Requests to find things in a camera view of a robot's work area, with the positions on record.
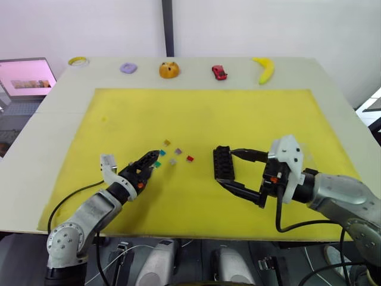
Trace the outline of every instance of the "laptop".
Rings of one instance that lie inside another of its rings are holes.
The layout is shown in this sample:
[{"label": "laptop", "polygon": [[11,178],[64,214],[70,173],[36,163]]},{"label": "laptop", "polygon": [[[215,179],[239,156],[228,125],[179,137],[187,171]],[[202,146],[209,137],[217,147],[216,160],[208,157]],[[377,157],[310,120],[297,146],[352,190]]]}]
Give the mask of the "laptop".
[{"label": "laptop", "polygon": [[7,116],[31,116],[55,85],[46,58],[0,60],[0,85],[11,103],[4,106],[0,121]]}]

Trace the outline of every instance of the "white wall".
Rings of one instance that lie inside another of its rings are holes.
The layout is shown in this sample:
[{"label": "white wall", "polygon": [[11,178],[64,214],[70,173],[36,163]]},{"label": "white wall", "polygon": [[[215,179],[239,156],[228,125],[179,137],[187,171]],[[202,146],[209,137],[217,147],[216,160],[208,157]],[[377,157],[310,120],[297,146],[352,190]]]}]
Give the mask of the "white wall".
[{"label": "white wall", "polygon": [[359,106],[381,85],[380,0],[173,2],[180,57],[314,57]]},{"label": "white wall", "polygon": [[59,77],[79,55],[165,56],[161,1],[0,1],[0,59],[46,57]]}]

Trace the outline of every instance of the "white table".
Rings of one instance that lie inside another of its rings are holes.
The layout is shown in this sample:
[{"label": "white table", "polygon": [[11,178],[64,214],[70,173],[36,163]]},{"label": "white table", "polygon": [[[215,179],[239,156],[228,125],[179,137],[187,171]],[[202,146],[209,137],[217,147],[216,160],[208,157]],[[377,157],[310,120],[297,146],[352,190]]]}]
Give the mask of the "white table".
[{"label": "white table", "polygon": [[[159,76],[167,60],[179,64],[177,78]],[[99,57],[87,67],[68,67],[0,162],[0,231],[39,232],[42,210],[95,88],[310,89],[363,182],[381,197],[381,148],[322,67],[309,58],[273,60],[275,74],[264,86],[257,83],[262,68],[250,58]],[[128,61],[138,65],[133,74],[119,71]],[[215,64],[224,66],[227,80],[215,80]]]}]

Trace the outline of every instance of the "toy car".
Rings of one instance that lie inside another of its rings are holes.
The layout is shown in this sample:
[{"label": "toy car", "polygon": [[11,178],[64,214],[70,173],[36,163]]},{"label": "toy car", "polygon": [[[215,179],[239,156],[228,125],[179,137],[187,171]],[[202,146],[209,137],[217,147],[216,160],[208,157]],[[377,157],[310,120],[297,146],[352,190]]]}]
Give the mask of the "toy car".
[{"label": "toy car", "polygon": [[224,80],[227,78],[227,73],[225,73],[224,68],[221,65],[212,66],[212,72],[217,80]]}]

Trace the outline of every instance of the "laptop screen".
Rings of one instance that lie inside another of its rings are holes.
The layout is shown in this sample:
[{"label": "laptop screen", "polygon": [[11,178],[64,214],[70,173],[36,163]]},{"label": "laptop screen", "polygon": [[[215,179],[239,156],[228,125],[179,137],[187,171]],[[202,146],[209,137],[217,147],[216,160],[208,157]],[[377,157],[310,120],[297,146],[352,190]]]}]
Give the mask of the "laptop screen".
[{"label": "laptop screen", "polygon": [[0,60],[0,83],[11,99],[43,98],[55,82],[45,58]]}]

